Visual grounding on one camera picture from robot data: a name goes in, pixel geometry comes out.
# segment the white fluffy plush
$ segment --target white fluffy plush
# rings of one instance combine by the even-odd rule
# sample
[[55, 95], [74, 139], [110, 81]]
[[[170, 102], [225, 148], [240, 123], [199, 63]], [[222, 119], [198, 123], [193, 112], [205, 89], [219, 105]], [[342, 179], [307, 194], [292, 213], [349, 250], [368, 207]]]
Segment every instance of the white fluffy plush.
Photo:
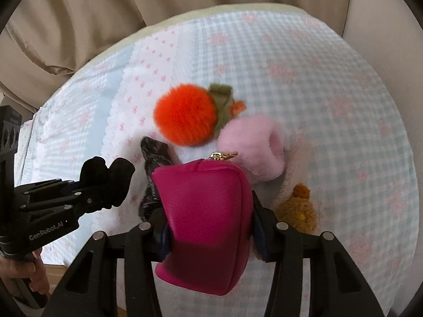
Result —
[[286, 172], [276, 199], [270, 208], [275, 210], [280, 204], [287, 201], [293, 192], [295, 185], [306, 181], [307, 167], [310, 161], [311, 146], [304, 137], [297, 138], [286, 152]]
[[231, 120], [220, 132], [217, 149], [238, 152], [231, 161], [240, 165], [251, 184], [277, 178], [285, 168], [282, 126], [263, 114]]

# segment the wooden floor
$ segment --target wooden floor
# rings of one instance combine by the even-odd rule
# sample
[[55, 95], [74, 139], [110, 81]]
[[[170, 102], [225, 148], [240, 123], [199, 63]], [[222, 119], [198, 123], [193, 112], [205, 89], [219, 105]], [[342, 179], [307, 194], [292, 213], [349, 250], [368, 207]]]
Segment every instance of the wooden floor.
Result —
[[[54, 289], [59, 284], [59, 281], [62, 279], [63, 275], [67, 271], [65, 266], [58, 266], [56, 264], [46, 264], [47, 277], [50, 282], [50, 294], [53, 294]], [[118, 308], [119, 317], [127, 317], [126, 311]]]

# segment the pink leather pouch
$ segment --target pink leather pouch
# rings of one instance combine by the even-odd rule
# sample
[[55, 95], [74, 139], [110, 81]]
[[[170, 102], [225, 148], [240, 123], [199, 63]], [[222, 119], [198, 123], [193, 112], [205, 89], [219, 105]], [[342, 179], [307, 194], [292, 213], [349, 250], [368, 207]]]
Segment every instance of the pink leather pouch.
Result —
[[252, 192], [244, 171], [197, 160], [159, 167], [153, 180], [172, 230], [172, 250], [157, 276], [193, 291], [229, 293], [250, 253]]

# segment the plush toy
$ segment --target plush toy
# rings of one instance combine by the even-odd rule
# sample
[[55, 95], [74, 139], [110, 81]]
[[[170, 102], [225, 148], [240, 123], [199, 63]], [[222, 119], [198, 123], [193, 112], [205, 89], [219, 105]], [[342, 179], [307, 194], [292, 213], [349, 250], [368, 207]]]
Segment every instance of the plush toy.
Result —
[[317, 213], [310, 201], [310, 190], [302, 183], [297, 184], [291, 198], [279, 204], [273, 212], [278, 220], [300, 232], [312, 234], [316, 231]]
[[220, 132], [217, 149], [237, 151], [232, 162], [242, 167], [250, 184], [276, 179], [285, 168], [285, 134], [273, 118], [256, 114], [231, 120]]
[[154, 121], [160, 133], [179, 146], [201, 144], [245, 109], [234, 102], [232, 87], [212, 83], [209, 90], [195, 84], [181, 84], [162, 96], [154, 109]]
[[160, 133], [180, 146], [204, 142], [213, 133], [216, 120], [213, 98], [195, 84], [171, 88], [154, 109], [154, 121]]
[[293, 136], [285, 152], [285, 174], [278, 196], [273, 200], [270, 208], [275, 210], [287, 201], [295, 186], [307, 180], [307, 168], [311, 157], [311, 144], [305, 137]]

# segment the black wrapped object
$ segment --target black wrapped object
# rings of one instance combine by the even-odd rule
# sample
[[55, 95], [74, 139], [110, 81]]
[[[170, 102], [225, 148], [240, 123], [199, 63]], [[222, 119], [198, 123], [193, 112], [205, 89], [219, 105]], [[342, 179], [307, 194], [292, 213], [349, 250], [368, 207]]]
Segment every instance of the black wrapped object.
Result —
[[169, 146], [153, 138], [144, 137], [141, 140], [141, 151], [145, 158], [145, 173], [149, 182], [140, 204], [139, 216], [142, 220], [148, 221], [155, 209], [163, 207], [159, 192], [153, 181], [153, 171], [158, 167], [170, 166], [174, 163], [169, 155]]

